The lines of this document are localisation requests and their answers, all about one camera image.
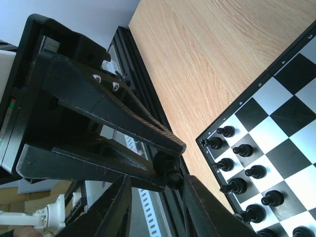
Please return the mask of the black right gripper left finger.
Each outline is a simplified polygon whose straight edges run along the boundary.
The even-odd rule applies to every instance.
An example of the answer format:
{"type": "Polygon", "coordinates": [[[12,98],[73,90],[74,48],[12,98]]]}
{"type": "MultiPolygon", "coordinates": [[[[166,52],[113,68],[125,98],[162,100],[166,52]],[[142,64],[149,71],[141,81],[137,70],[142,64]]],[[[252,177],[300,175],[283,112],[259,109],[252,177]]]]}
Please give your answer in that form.
{"type": "Polygon", "coordinates": [[[132,188],[120,176],[88,211],[60,231],[58,237],[127,237],[130,231],[132,188]]]}

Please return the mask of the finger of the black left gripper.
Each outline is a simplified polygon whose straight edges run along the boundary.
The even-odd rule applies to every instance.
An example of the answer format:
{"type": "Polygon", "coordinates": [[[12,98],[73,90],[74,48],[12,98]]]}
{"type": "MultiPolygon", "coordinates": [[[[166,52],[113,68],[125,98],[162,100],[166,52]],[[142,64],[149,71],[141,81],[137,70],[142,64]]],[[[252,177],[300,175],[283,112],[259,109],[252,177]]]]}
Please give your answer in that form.
{"type": "Polygon", "coordinates": [[[122,175],[140,189],[162,192],[164,179],[151,164],[144,168],[109,159],[81,149],[56,148],[51,151],[26,144],[16,166],[25,179],[55,179],[72,181],[105,181],[113,183],[122,175]]]}
{"type": "MultiPolygon", "coordinates": [[[[153,135],[138,119],[147,110],[122,81],[57,53],[40,53],[37,63],[47,66],[42,89],[65,107],[142,142],[153,135]]],[[[158,141],[163,139],[168,139],[163,152],[184,153],[185,143],[170,130],[158,141]]]]}

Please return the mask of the black pawn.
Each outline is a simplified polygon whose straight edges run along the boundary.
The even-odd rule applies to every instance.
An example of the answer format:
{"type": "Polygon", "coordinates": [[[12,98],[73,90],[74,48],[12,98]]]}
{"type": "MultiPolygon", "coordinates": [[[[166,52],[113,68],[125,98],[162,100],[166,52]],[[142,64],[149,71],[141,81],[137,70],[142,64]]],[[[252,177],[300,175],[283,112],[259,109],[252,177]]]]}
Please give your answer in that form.
{"type": "Polygon", "coordinates": [[[183,176],[180,172],[180,157],[175,157],[164,152],[158,152],[153,160],[154,171],[164,178],[166,185],[172,190],[183,186],[183,176]]]}

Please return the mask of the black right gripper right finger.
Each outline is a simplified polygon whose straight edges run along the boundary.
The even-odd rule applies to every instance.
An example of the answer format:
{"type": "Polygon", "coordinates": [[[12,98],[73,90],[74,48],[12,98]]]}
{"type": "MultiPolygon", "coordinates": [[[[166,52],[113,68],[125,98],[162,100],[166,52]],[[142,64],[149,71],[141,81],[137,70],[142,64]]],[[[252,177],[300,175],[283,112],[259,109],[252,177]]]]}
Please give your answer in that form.
{"type": "Polygon", "coordinates": [[[183,205],[187,237],[256,237],[195,176],[184,178],[183,205]]]}

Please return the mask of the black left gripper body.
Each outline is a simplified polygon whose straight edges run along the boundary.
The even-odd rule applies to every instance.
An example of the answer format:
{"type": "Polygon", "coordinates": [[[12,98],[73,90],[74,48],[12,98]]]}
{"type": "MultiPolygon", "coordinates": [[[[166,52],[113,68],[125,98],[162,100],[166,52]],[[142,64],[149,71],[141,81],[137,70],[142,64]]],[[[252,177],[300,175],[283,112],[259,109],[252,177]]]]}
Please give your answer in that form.
{"type": "Polygon", "coordinates": [[[41,89],[42,81],[32,78],[37,56],[50,51],[100,69],[110,60],[106,49],[54,19],[32,14],[28,17],[0,103],[0,182],[19,180],[16,165],[24,144],[52,134],[58,116],[67,113],[58,99],[41,89]]]}

